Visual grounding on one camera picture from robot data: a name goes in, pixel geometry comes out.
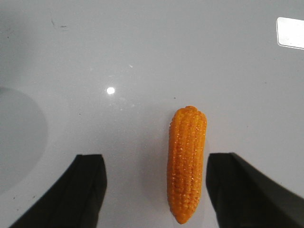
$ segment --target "white surface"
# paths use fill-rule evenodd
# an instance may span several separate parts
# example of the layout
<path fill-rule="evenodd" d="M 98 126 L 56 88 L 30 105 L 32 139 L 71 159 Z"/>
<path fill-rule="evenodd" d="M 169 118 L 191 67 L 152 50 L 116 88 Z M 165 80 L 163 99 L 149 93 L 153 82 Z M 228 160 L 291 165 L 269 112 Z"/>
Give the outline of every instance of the white surface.
<path fill-rule="evenodd" d="M 304 197 L 304 52 L 277 43 L 303 1 L 0 3 L 0 224 L 76 154 L 102 153 L 99 228 L 177 228 L 166 201 L 168 127 L 197 106 L 211 152 L 236 152 Z M 111 95 L 107 88 L 115 88 Z M 205 184 L 183 227 L 216 228 Z"/>
<path fill-rule="evenodd" d="M 304 20 L 278 18 L 276 26 L 279 45 L 304 49 Z"/>

